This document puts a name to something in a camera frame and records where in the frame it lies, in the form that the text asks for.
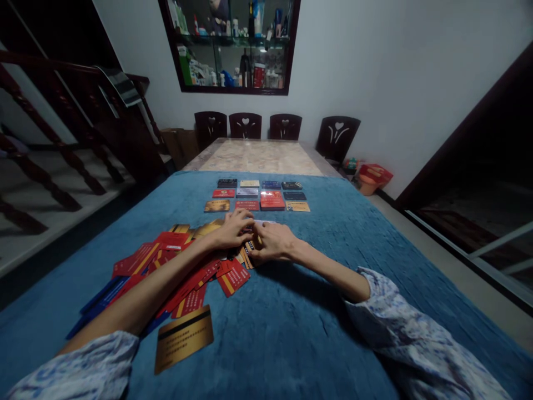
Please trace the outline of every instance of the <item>table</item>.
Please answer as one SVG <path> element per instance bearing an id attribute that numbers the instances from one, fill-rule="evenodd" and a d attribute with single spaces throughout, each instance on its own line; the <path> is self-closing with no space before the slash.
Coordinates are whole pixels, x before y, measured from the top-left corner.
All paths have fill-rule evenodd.
<path id="1" fill-rule="evenodd" d="M 307 142 L 218 138 L 183 171 L 248 171 L 341 176 Z"/>
<path id="2" fill-rule="evenodd" d="M 338 262 L 390 277 L 407 300 L 471 350 L 514 399 L 531 398 L 533 360 L 481 313 L 345 179 L 271 173 L 178 172 L 0 313 L 0 393 L 64 345 L 79 310 L 115 261 L 175 223 L 196 227 L 218 179 L 299 181 L 310 213 L 257 212 Z M 235 199 L 231 200 L 232 208 Z M 226 298 L 207 288 L 214 342 L 154 375 L 157 331 L 140 344 L 128 398 L 399 398 L 351 325 L 338 292 L 299 266 L 272 263 Z"/>

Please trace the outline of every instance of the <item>chair back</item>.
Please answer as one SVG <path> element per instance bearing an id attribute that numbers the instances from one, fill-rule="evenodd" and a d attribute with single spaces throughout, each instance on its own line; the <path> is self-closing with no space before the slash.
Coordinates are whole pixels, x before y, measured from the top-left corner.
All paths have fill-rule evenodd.
<path id="1" fill-rule="evenodd" d="M 198 147 L 202 152 L 219 137 L 228 137 L 228 117 L 216 111 L 203 111 L 194 115 Z"/>
<path id="2" fill-rule="evenodd" d="M 298 140 L 301 117 L 293 114 L 276 114 L 270 117 L 270 139 Z"/>
<path id="3" fill-rule="evenodd" d="M 341 163 L 348 153 L 361 121 L 351 117 L 326 117 L 322 120 L 316 151 Z"/>
<path id="4" fill-rule="evenodd" d="M 229 116 L 229 127 L 234 139 L 261 139 L 262 117 L 253 113 L 237 113 Z"/>

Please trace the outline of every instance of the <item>handrail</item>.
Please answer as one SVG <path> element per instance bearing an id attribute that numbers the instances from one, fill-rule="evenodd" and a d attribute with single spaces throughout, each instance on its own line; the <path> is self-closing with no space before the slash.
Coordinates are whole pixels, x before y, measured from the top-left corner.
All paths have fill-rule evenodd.
<path id="1" fill-rule="evenodd" d="M 102 71 L 95 67 L 87 67 L 80 64 L 56 61 L 43 57 L 28 56 L 26 54 L 13 53 L 5 50 L 0 50 L 0 62 L 17 64 L 22 67 L 48 68 L 55 69 L 57 71 L 76 71 L 91 75 L 100 75 L 102 73 Z M 126 76 L 133 81 L 150 83 L 150 79 L 148 79 L 148 77 L 134 74 L 126 74 Z"/>

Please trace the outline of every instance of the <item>shelf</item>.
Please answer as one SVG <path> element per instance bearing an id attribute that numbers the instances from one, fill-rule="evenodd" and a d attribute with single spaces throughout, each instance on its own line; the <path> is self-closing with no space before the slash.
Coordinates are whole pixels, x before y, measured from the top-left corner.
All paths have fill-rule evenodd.
<path id="1" fill-rule="evenodd" d="M 290 39 L 272 38 L 267 42 L 267 38 L 263 37 L 232 37 L 232 36 L 197 36 L 197 35 L 182 35 L 177 34 L 178 43 L 186 46 L 223 46 L 223 47 L 254 47 L 264 48 L 265 44 L 268 48 L 283 49 L 289 45 Z"/>

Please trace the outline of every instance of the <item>person's right hand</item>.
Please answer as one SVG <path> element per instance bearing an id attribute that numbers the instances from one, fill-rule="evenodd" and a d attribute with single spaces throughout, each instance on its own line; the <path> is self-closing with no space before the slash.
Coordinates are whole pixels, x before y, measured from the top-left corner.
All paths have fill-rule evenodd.
<path id="1" fill-rule="evenodd" d="M 256 223 L 253 228 L 254 233 L 261 238 L 263 248 L 252 250 L 250 256 L 259 262 L 292 261 L 296 249 L 305 244 L 291 232 L 287 225 L 263 222 L 263 226 Z"/>

